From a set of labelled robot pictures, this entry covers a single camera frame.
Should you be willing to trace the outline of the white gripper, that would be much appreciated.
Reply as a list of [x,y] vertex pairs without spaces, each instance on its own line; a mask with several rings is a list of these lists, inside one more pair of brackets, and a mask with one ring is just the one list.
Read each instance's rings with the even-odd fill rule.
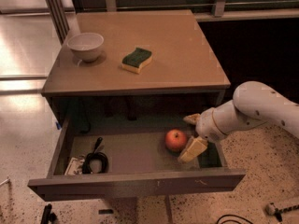
[[226,134],[218,128],[216,121],[214,120],[214,108],[209,108],[201,115],[196,113],[185,116],[183,120],[186,123],[195,125],[195,130],[199,136],[192,136],[188,140],[186,147],[178,156],[178,161],[180,163],[188,163],[205,152],[208,142],[218,143],[226,137]]

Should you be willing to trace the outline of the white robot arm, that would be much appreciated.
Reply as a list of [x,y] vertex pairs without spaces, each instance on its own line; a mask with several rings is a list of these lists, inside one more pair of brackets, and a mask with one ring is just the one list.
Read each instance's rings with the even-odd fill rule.
[[183,120],[195,126],[198,136],[189,139],[178,156],[180,163],[194,160],[207,150],[209,143],[216,144],[230,133],[250,130],[266,122],[299,137],[299,104],[257,81],[239,85],[225,104]]

